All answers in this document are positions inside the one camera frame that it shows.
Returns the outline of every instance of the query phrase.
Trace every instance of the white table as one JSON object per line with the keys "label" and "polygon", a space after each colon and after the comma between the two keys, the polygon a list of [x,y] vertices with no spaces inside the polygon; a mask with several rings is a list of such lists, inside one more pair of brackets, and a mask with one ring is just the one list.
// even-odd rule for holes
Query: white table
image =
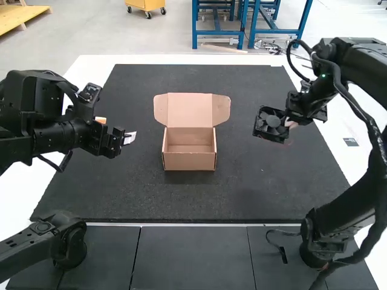
{"label": "white table", "polygon": [[[310,69],[300,66],[301,62],[308,64],[307,62],[298,59],[294,59],[293,62],[307,77],[314,77]],[[284,66],[295,87],[297,89],[301,87],[300,78],[287,65],[286,57],[269,55],[79,56],[64,77],[79,88],[83,88],[88,82],[103,86],[116,63]],[[387,112],[358,87],[351,85],[350,90],[362,108],[376,119],[379,128],[384,129],[387,123]],[[286,95],[283,96],[284,107],[286,97]],[[65,102],[64,107],[66,108],[70,101]],[[341,97],[336,97],[328,105],[328,121],[325,124],[316,121],[316,125],[349,184],[354,184],[364,174],[371,150],[365,125],[354,116]],[[359,147],[348,147],[345,144],[343,138],[351,137],[357,140]],[[58,164],[63,158],[60,153],[50,153],[45,156]],[[29,225],[28,219],[54,174],[54,169],[35,159],[31,167],[16,163],[0,177],[0,240],[14,235]],[[358,245],[366,236],[367,231],[367,228],[363,229],[356,236]],[[387,234],[384,234],[374,251],[366,259],[380,290],[387,289],[387,278],[383,270],[383,261],[387,258],[386,245]],[[0,284],[0,290],[5,289],[5,286],[6,283]]]}

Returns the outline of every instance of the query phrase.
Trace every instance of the gray floor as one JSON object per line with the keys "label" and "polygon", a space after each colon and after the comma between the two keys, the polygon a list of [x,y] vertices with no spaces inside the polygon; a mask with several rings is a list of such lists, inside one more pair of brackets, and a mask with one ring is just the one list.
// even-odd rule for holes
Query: gray floor
{"label": "gray floor", "polygon": [[[166,16],[155,11],[147,20],[136,9],[127,14],[123,0],[27,0],[30,5],[50,5],[54,13],[31,20],[25,31],[0,36],[0,78],[10,69],[52,69],[63,74],[81,54],[219,53],[208,48],[191,49],[190,0],[166,2]],[[304,2],[282,0],[278,26],[296,27]],[[314,0],[304,40],[310,45],[321,37],[334,36],[386,41],[387,1],[382,6],[376,2]],[[198,28],[213,26],[211,16],[206,19],[198,22]],[[239,27],[238,22],[221,21],[221,25],[226,29]]]}

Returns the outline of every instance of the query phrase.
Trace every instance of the fan blade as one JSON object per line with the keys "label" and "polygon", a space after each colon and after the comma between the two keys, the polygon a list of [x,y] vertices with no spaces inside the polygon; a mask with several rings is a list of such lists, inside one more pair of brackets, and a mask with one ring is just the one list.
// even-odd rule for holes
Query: fan blade
{"label": "fan blade", "polygon": [[279,132],[274,128],[270,128],[270,130],[268,132],[273,134],[273,135],[280,135]]}
{"label": "fan blade", "polygon": [[286,127],[279,126],[277,127],[277,131],[282,135],[283,133],[286,133]]}
{"label": "fan blade", "polygon": [[261,112],[260,115],[259,115],[259,117],[260,117],[262,120],[266,120],[267,116],[268,116],[268,113],[266,113],[266,112]]}
{"label": "fan blade", "polygon": [[262,127],[264,124],[265,122],[263,122],[262,120],[258,120],[257,122],[258,128]]}
{"label": "fan blade", "polygon": [[272,111],[273,111],[272,115],[274,115],[274,116],[277,116],[277,117],[278,117],[278,115],[277,115],[277,113],[276,113],[276,110],[272,109]]}

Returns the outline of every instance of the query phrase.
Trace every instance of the sticker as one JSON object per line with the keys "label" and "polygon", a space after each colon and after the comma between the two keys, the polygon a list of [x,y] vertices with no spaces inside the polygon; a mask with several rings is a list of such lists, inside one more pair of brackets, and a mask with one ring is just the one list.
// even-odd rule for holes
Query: sticker
{"label": "sticker", "polygon": [[346,145],[349,147],[358,147],[359,144],[356,142],[355,138],[343,138]]}

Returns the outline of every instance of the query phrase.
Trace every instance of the blue metal rack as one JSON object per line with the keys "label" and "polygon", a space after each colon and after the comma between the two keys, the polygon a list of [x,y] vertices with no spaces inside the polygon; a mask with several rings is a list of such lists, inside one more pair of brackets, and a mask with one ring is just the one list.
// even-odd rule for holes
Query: blue metal rack
{"label": "blue metal rack", "polygon": [[[240,5],[238,6],[237,19],[242,18],[244,3],[245,3],[245,0],[240,0]],[[280,4],[281,4],[281,0],[274,0],[274,1],[270,1],[270,2],[261,2],[261,5],[264,8],[271,8],[271,9],[275,10],[274,15],[273,15],[273,20],[277,20],[277,15],[278,15]],[[254,8],[254,6],[255,6],[254,1],[249,1],[249,8]]]}
{"label": "blue metal rack", "polygon": [[[304,12],[302,13],[298,29],[280,29],[275,24],[275,20],[277,19],[277,15],[279,11],[280,1],[281,0],[275,0],[273,4],[267,4],[267,2],[261,2],[261,0],[254,0],[253,3],[249,2],[249,4],[246,5],[254,8],[248,48],[254,48],[254,39],[255,39],[255,34],[257,33],[293,34],[297,36],[297,39],[301,39],[302,33],[304,32],[305,24],[307,23],[310,7],[312,5],[313,0],[306,1]],[[276,9],[276,11],[273,16],[270,16],[265,11],[265,8],[274,8]],[[262,14],[262,17],[266,21],[267,25],[270,27],[269,29],[256,28],[256,22],[258,19],[259,12]]]}
{"label": "blue metal rack", "polygon": [[[196,21],[198,20],[199,10],[208,9],[212,10],[213,20],[215,24],[215,30],[197,30]],[[218,9],[229,10],[230,11],[230,21],[234,20],[235,12],[235,0],[225,0],[225,1],[201,1],[201,0],[192,0],[192,48],[198,48],[198,36],[199,35],[212,35],[212,36],[238,36],[238,49],[241,50],[243,47],[244,40],[244,28],[246,27],[247,20],[247,9],[248,5],[243,8],[242,19],[241,19],[241,28],[237,30],[222,30],[220,28],[220,22],[218,17]]]}

